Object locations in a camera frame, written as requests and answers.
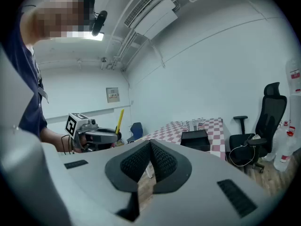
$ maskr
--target black box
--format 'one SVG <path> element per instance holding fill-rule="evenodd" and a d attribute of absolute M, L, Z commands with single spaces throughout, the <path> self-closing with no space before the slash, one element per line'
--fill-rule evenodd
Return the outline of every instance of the black box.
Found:
<path fill-rule="evenodd" d="M 210 143 L 206 130 L 183 132 L 181 136 L 181 145 L 203 152 L 210 151 Z"/>

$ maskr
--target person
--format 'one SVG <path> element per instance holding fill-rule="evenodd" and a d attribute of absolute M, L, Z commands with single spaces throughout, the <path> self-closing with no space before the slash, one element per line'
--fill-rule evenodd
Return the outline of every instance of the person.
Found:
<path fill-rule="evenodd" d="M 18 11 L 16 22 L 2 43 L 11 64 L 34 92 L 19 124 L 33 133 L 41 142 L 53 144 L 59 152 L 69 152 L 72 142 L 68 137 L 47 128 L 41 107 L 44 91 L 33 45 L 40 40 L 67 37 L 68 32 L 90 31 L 95 0 L 44 0 L 28 12 Z M 87 143 L 81 137 L 82 145 Z"/>

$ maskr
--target chair armrest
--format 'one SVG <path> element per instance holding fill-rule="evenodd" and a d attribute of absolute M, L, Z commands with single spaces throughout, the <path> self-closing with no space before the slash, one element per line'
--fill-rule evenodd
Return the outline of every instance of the chair armrest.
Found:
<path fill-rule="evenodd" d="M 241 115 L 241 116 L 234 116 L 233 119 L 239 120 L 240 121 L 240 126 L 241 126 L 241 134 L 245 134 L 245 123 L 244 119 L 247 119 L 248 117 L 246 115 Z"/>
<path fill-rule="evenodd" d="M 241 115 L 241 116 L 234 116 L 233 119 L 235 120 L 240 120 L 240 119 L 247 119 L 248 117 L 246 115 Z"/>
<path fill-rule="evenodd" d="M 247 140 L 246 143 L 248 146 L 261 146 L 263 144 L 266 144 L 268 141 L 266 138 L 259 138 L 254 140 Z"/>

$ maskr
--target black rubber pad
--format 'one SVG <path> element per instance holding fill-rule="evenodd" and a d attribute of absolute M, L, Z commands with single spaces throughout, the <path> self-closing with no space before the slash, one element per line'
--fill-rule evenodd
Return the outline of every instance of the black rubber pad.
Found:
<path fill-rule="evenodd" d="M 88 162 L 85 160 L 80 160 L 80 161 L 73 161 L 73 162 L 65 163 L 64 165 L 65 165 L 66 169 L 71 169 L 71 168 L 79 167 L 79 166 L 82 166 L 85 164 L 88 164 Z"/>
<path fill-rule="evenodd" d="M 219 181 L 217 185 L 222 189 L 241 218 L 257 208 L 251 199 L 232 180 Z"/>

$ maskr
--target air conditioner vent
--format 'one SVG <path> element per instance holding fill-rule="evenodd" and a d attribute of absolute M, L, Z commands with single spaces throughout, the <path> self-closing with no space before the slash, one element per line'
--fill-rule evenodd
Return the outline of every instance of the air conditioner vent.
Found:
<path fill-rule="evenodd" d="M 124 24 L 127 27 L 130 27 L 131 23 L 135 20 L 135 18 L 141 13 L 141 11 L 153 0 L 140 0 L 136 6 L 132 9 Z"/>

